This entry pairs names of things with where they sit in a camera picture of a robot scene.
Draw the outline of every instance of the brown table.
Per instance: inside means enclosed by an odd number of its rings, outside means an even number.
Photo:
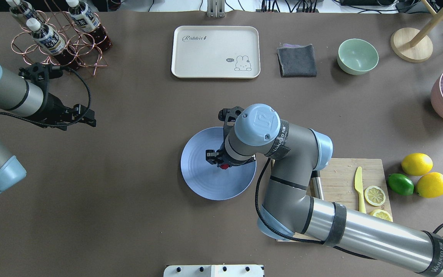
[[[266,276],[416,276],[320,245],[285,244],[263,235],[253,207],[255,182],[231,200],[199,197],[180,172],[183,146],[221,126],[221,108],[267,103],[281,118],[331,137],[334,157],[379,158],[386,174],[408,153],[424,152],[443,173],[443,119],[430,90],[443,72],[443,23],[432,57],[408,63],[389,46],[399,28],[422,28],[428,15],[204,12],[100,15],[114,42],[92,92],[97,128],[41,129],[0,116],[0,139],[28,171],[0,195],[0,276],[162,276],[165,265],[264,264]],[[247,25],[260,33],[255,79],[177,79],[170,72],[173,32],[181,25]],[[17,23],[0,13],[0,63],[25,66],[11,52]],[[336,62],[339,44],[367,40],[380,55],[354,77]],[[315,47],[318,76],[282,78],[280,43]],[[66,105],[86,104],[74,77],[51,82]],[[262,169],[263,156],[257,174]],[[432,231],[443,222],[443,196],[392,191],[395,222]]]

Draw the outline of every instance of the soda bottle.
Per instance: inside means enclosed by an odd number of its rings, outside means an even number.
[[[35,18],[42,23],[44,22],[30,3],[20,0],[7,0],[7,3],[9,5],[11,15],[23,28],[27,27],[27,20],[30,18]]]
[[[79,0],[66,0],[66,2],[69,5],[68,11],[70,16],[73,18],[76,26],[78,26],[83,33],[91,35],[93,40],[95,40],[95,44],[102,51],[106,51],[112,47],[112,42],[107,36],[105,28],[102,26],[88,4]],[[89,36],[85,35],[85,37],[90,43],[93,43],[93,40],[91,40]]]
[[[32,31],[32,39],[49,55],[56,58],[60,65],[74,70],[80,68],[75,58],[75,51],[66,44],[63,37],[51,26],[40,23],[35,18],[27,21],[27,27]]]

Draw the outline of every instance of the yellow fruit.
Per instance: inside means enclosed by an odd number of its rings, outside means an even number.
[[[388,213],[386,210],[383,210],[383,209],[374,209],[373,211],[370,212],[369,215],[372,215],[372,216],[378,217],[380,219],[385,219],[385,220],[388,220],[388,221],[392,222],[391,214]]]
[[[365,200],[372,206],[380,206],[385,203],[385,193],[378,186],[370,186],[365,189]]]
[[[443,175],[431,172],[418,180],[416,191],[425,198],[434,198],[443,195]]]
[[[401,162],[401,167],[408,175],[422,176],[427,174],[434,163],[432,159],[423,153],[413,153],[406,156]]]

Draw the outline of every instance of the yellow knife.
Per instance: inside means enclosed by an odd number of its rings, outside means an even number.
[[[365,200],[363,198],[362,167],[356,169],[355,191],[358,192],[358,210],[366,214],[367,210],[365,209]]]

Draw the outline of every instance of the lime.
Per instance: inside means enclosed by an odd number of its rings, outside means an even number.
[[[365,189],[365,200],[372,206],[380,206],[385,203],[385,193],[378,186],[370,186]]]
[[[389,185],[392,191],[401,195],[411,195],[415,188],[413,181],[401,173],[393,173],[389,175],[387,178],[387,185]]]
[[[443,195],[443,175],[431,172],[418,180],[416,191],[425,198],[434,198]]]
[[[432,170],[432,159],[423,153],[413,153],[406,156],[401,162],[401,167],[408,175],[422,176]]]
[[[380,219],[385,219],[385,220],[388,220],[388,221],[392,222],[391,214],[388,213],[386,210],[383,210],[383,209],[374,209],[373,211],[370,212],[369,215],[378,217]]]

